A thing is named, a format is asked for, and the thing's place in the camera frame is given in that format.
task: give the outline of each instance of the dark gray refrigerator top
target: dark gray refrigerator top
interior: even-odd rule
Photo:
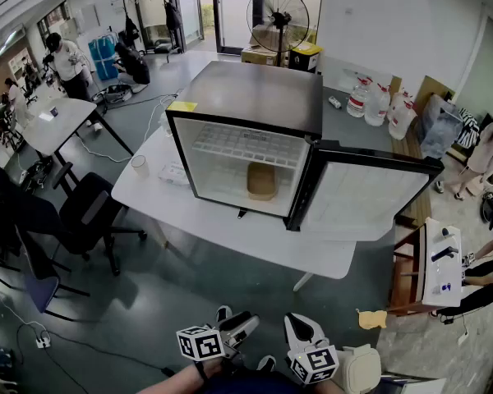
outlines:
[[[202,115],[225,117],[231,119],[227,121],[230,124],[243,120],[269,126],[267,130],[275,132],[320,138],[322,91],[322,76],[304,71],[243,62],[211,62],[179,94],[177,101],[197,103],[190,112],[193,118],[197,114],[201,119]]]

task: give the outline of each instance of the chair armrest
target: chair armrest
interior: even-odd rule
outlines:
[[[60,171],[57,172],[57,175],[53,178],[53,189],[55,190],[59,185],[62,184],[62,180],[66,179],[66,175],[70,172],[73,164],[71,162],[66,163],[63,167],[60,168]]]

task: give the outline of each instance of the paper cup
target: paper cup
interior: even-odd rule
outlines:
[[[146,178],[150,174],[150,171],[148,170],[148,163],[146,163],[146,158],[141,154],[138,154],[131,159],[131,165],[137,174],[143,178]]]

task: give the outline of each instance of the yellow cloth on floor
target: yellow cloth on floor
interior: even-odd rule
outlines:
[[[374,327],[387,328],[387,326],[385,325],[385,319],[387,318],[387,313],[385,311],[360,312],[359,309],[356,309],[356,311],[360,315],[359,317],[360,327],[363,328],[364,330],[370,330],[371,328]]]

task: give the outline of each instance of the black and white striped fabric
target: black and white striped fabric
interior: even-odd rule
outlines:
[[[469,149],[477,143],[480,136],[480,127],[475,117],[466,108],[460,108],[458,113],[463,119],[463,129],[456,142],[463,148]]]

